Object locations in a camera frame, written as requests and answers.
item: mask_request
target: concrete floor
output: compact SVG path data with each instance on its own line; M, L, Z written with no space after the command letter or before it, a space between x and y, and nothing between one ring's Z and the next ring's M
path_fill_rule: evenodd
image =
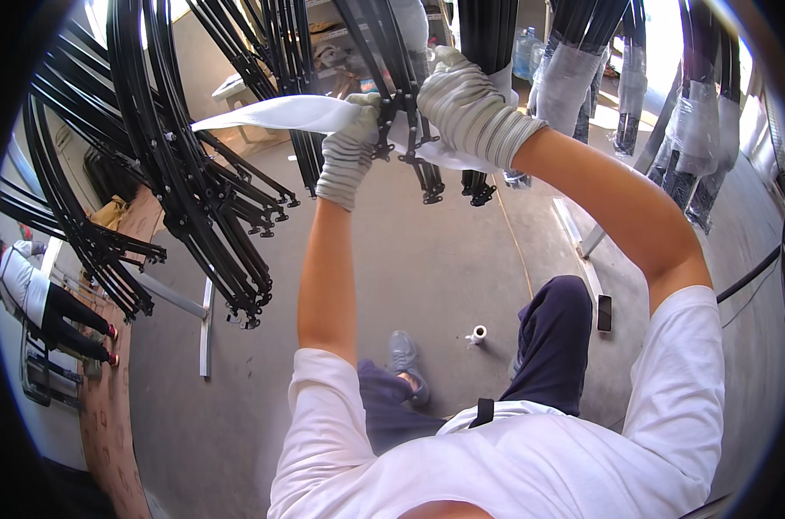
M592 143L608 148L605 132L593 128ZM639 141L643 145L645 137ZM251 161L303 192L296 163L286 160L292 153L290 144L281 144ZM387 336L407 330L421 347L432 388L427 412L433 416L474 405L479 397L498 397L507 386L516 312L530 298L520 251L534 291L552 276L579 275L552 209L551 198L559 194L551 186L536 179L526 191L500 185L503 213L496 197L472 208L459 194L459 173L443 170L442 175L444 201L424 206L411 170L397 160L377 161L354 214L359 355L383 364ZM587 233L594 222L569 204ZM254 239L271 267L273 301L256 330L240 330L217 313L210 381L198 376L196 318L157 298L153 317L140 317L133 325L134 448L157 519L164 514L264 516L289 422L286 389L297 348L296 297L314 208L303 198L290 210L290 220L275 228L275 237ZM719 292L770 252L782 216L743 158L727 176L711 216L712 232L701 234L701 240ZM201 301L205 277L185 248L167 232L154 242L168 247L169 259L148 266L148 273ZM593 259L605 292L614 297L614 332L592 336L581 412L586 420L619 431L631 392L629 368L647 329L646 283L609 239ZM725 329L726 432L713 497L743 481L782 400L784 310L778 272L771 278ZM721 305L723 322L760 282ZM221 307L221 298L216 305ZM468 348L464 335L479 324L488 328L487 347Z

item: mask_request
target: white shirt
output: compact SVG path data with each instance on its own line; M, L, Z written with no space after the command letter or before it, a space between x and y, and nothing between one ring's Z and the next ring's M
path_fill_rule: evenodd
M14 302L23 309L34 326L40 328L44 321L44 308L50 281L32 263L26 261L30 256L32 256L32 242L24 242L24 240L15 242L0 258L0 275Z
M293 422L269 518L396 518L462 501L493 517L678 517L704 504L721 455L724 357L716 296L659 306L632 367L623 434L532 402L462 411L436 436L373 455L357 373L319 349L294 356Z

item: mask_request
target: gray sneaker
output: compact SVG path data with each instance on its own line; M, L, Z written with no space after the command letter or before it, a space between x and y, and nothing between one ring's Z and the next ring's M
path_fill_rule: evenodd
M418 350L416 343L412 340L407 332L394 331L387 341L387 348L389 350L390 361L387 365L387 370L392 372L393 375L406 373L418 383L410 402L413 405L424 405L430 399L430 388L428 383L418 372Z

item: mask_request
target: navy pants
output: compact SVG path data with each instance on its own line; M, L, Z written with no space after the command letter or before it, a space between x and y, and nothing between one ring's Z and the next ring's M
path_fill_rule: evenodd
M592 301L583 280L554 277L519 317L522 364L500 400L531 400L579 416L592 327ZM444 424L408 410L403 405L412 398L408 381L377 368L372 360L358 362L357 378L367 411L367 435L377 455L431 436Z
M85 357L98 359L102 362L107 362L110 359L107 348L81 335L81 332L67 323L64 317L97 330L102 335L107 335L109 325L103 317L75 299L72 294L60 286L50 283L49 291L46 294L41 331L46 337L67 348L74 349Z

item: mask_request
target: hand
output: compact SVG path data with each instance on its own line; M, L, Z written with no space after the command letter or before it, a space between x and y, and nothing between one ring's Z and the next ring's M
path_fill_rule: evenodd
M43 242L32 242L32 255L37 256L39 254L46 253L46 244Z
M355 191L373 163L373 145L378 137L378 94L351 94L347 101L361 105L355 121L324 139L324 170L315 192L352 213Z
M453 47L436 47L436 71L421 85L418 109L457 151L508 170L520 146L547 126L505 104L491 80Z

